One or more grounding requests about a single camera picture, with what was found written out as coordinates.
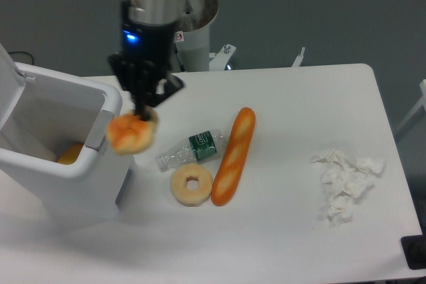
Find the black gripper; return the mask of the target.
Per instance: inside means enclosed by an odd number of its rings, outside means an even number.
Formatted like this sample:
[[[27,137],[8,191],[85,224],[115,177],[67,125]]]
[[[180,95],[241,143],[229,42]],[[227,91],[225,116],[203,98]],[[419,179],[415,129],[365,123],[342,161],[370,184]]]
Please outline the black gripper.
[[[177,23],[145,25],[129,19],[122,22],[121,50],[108,63],[123,90],[130,93],[134,115],[152,118],[152,107],[184,88],[171,74],[171,56]]]

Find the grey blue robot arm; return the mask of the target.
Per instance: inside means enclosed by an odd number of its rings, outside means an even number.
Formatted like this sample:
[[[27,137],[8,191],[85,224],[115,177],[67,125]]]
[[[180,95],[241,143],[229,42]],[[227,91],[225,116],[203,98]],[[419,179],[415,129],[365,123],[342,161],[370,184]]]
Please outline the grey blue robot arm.
[[[120,0],[119,9],[120,51],[107,61],[122,89],[130,93],[134,114],[148,121],[150,108],[184,87],[170,73],[184,0]]]

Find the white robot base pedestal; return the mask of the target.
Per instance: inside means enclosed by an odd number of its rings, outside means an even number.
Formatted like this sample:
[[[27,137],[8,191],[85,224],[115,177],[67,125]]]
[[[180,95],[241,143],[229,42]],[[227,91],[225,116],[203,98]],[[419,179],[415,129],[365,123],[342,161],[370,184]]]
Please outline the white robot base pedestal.
[[[218,15],[218,0],[184,0],[184,12],[175,33],[175,52],[186,72],[230,71],[236,47],[225,44],[210,50],[210,27]]]

